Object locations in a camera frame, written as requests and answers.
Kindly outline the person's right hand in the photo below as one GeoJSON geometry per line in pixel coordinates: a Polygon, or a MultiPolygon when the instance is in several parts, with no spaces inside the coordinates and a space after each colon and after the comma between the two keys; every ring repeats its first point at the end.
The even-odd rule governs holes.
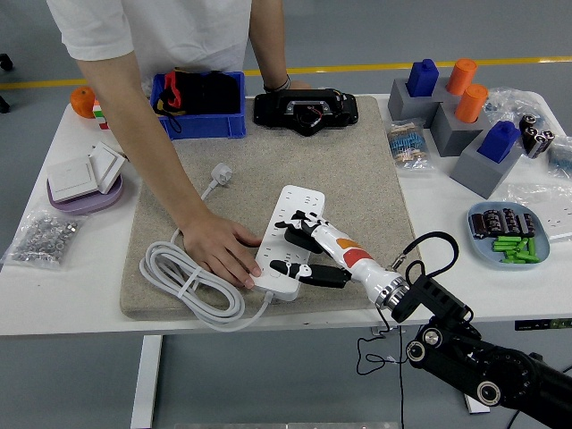
{"type": "Polygon", "coordinates": [[[255,286],[261,269],[248,248],[257,248],[261,238],[212,213],[202,214],[181,232],[187,254],[202,268],[234,286],[255,286]]]}

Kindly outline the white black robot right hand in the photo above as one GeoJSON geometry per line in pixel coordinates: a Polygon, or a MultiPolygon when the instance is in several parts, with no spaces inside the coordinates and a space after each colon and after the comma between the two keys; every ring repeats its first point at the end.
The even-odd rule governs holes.
{"type": "Polygon", "coordinates": [[[341,289],[349,281],[366,289],[369,300],[378,307],[405,284],[400,274],[380,266],[358,243],[330,222],[314,213],[297,211],[291,219],[275,224],[284,229],[291,244],[315,253],[326,253],[336,266],[309,265],[273,260],[269,266],[304,284],[341,289]]]}

